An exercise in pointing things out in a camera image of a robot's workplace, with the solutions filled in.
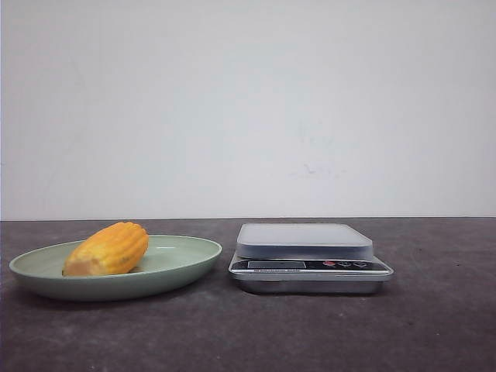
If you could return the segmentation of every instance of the green plate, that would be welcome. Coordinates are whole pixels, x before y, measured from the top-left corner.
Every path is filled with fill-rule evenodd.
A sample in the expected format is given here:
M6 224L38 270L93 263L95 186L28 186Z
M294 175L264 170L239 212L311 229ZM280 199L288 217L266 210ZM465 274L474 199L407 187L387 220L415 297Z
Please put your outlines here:
M63 277L64 261L80 243L24 253L10 262L10 270L24 288L38 295L71 301L113 301L155 295L190 284L212 269L222 251L211 240L152 235L145 255L128 274Z

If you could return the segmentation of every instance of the fruit skin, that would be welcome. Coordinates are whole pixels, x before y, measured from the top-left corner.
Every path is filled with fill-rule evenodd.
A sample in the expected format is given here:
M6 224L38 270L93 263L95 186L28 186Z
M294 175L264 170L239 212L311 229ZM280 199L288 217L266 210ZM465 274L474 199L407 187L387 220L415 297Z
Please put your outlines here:
M64 276L128 273L148 249L146 230L133 222L117 222L87 238L67 257Z

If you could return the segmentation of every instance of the clear weighing tray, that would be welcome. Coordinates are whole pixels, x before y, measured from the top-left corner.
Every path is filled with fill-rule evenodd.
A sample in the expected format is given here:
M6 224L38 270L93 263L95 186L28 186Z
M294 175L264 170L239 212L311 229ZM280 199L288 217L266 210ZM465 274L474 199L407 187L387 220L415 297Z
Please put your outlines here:
M337 223L248 223L237 240L240 257L256 259L372 259L372 240Z

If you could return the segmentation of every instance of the scale control panel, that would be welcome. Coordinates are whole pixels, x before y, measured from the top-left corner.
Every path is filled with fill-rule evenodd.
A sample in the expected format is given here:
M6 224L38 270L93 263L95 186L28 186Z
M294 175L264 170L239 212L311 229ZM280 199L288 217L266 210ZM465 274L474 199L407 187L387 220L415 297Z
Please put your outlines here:
M239 273L320 273L320 274L387 274L388 268L366 260L241 260L231 266Z

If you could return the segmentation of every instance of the silver scale body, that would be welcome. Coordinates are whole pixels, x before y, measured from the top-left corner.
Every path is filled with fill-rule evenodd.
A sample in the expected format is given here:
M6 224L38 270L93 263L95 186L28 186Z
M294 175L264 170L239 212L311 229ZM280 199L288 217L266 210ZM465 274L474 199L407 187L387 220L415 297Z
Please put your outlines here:
M321 270L327 263L333 270ZM355 294L379 291L394 273L374 256L370 239L335 223L245 224L229 272L253 293Z

